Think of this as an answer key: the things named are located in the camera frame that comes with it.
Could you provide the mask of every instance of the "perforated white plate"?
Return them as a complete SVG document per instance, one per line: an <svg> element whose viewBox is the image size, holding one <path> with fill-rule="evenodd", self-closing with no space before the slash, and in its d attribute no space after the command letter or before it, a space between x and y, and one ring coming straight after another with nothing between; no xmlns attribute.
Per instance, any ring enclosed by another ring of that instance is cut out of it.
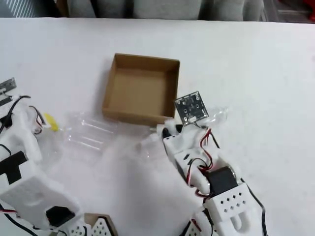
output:
<svg viewBox="0 0 315 236"><path fill-rule="evenodd" d="M92 236L112 236L104 219L97 220L92 228Z"/></svg>

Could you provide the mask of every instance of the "gray fabric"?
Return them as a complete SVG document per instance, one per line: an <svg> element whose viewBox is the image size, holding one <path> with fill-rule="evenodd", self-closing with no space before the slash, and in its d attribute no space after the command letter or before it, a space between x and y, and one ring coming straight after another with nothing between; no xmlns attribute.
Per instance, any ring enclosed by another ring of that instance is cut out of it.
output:
<svg viewBox="0 0 315 236"><path fill-rule="evenodd" d="M70 17L95 18L90 0L68 0Z"/></svg>
<svg viewBox="0 0 315 236"><path fill-rule="evenodd" d="M212 20L243 21L245 0L216 0L212 11Z"/></svg>
<svg viewBox="0 0 315 236"><path fill-rule="evenodd" d="M263 9L263 1L247 0L244 7L244 21L259 21Z"/></svg>
<svg viewBox="0 0 315 236"><path fill-rule="evenodd" d="M87 2L71 0L70 16L90 17L91 3L87 7ZM263 0L97 0L97 8L102 18L258 21Z"/></svg>
<svg viewBox="0 0 315 236"><path fill-rule="evenodd" d="M197 20L201 0L134 0L133 16L143 19Z"/></svg>
<svg viewBox="0 0 315 236"><path fill-rule="evenodd" d="M102 18L123 18L125 16L125 0L98 0L99 16Z"/></svg>

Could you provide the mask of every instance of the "cardboard box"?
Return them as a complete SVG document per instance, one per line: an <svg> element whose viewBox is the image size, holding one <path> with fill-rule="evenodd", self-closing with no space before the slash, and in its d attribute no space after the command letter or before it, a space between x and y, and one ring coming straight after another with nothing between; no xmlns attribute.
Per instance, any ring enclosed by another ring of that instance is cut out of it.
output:
<svg viewBox="0 0 315 236"><path fill-rule="evenodd" d="M115 54L103 114L142 125L173 118L179 68L178 60Z"/></svg>

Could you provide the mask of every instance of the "black electronic component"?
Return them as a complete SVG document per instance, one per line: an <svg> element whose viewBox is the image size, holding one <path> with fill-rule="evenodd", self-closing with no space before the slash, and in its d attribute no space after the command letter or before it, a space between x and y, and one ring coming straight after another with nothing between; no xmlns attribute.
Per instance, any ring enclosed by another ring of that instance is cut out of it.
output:
<svg viewBox="0 0 315 236"><path fill-rule="evenodd" d="M228 166L212 172L204 172L203 175L210 183L210 192L212 197L238 186L233 172Z"/></svg>
<svg viewBox="0 0 315 236"><path fill-rule="evenodd" d="M176 127L177 132L179 132L179 133L182 132L182 130L183 130L183 125L182 124L177 124L175 127Z"/></svg>
<svg viewBox="0 0 315 236"><path fill-rule="evenodd" d="M162 130L162 139L168 138L168 137L170 137L170 136L172 136L171 133L168 131L167 128L164 128L164 129Z"/></svg>
<svg viewBox="0 0 315 236"><path fill-rule="evenodd" d="M21 179L19 165L27 159L22 151L19 151L0 162L0 175L6 174L9 184Z"/></svg>
<svg viewBox="0 0 315 236"><path fill-rule="evenodd" d="M184 126L209 116L198 91L176 99L175 107Z"/></svg>
<svg viewBox="0 0 315 236"><path fill-rule="evenodd" d="M54 206L46 211L46 216L50 225L59 227L65 222L71 220L75 214L67 207Z"/></svg>

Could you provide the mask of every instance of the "red object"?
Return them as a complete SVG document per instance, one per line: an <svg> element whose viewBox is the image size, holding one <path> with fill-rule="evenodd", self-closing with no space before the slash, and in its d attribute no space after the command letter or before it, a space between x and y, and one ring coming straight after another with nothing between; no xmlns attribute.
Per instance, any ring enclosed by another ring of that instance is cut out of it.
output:
<svg viewBox="0 0 315 236"><path fill-rule="evenodd" d="M304 2L311 6L313 12L310 15L310 20L315 21L315 0L304 0Z"/></svg>

